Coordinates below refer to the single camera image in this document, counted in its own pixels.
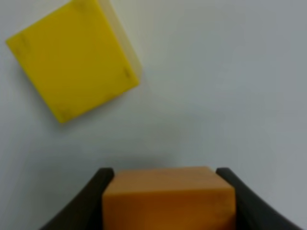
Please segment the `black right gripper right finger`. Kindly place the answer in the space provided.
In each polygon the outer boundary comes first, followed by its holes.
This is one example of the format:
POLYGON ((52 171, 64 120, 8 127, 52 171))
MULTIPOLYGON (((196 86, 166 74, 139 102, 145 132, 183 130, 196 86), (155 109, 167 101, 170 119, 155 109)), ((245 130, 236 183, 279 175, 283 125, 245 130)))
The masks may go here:
POLYGON ((235 189, 237 230, 299 230, 253 192, 231 169, 218 168, 216 174, 235 189))

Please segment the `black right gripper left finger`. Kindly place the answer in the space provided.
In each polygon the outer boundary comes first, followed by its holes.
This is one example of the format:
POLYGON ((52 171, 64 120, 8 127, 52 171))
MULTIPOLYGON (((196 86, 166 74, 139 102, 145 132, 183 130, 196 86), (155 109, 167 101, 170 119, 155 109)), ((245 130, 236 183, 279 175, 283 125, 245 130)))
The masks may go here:
POLYGON ((112 168, 101 168, 86 186, 42 230, 102 230, 102 195, 112 179, 112 168))

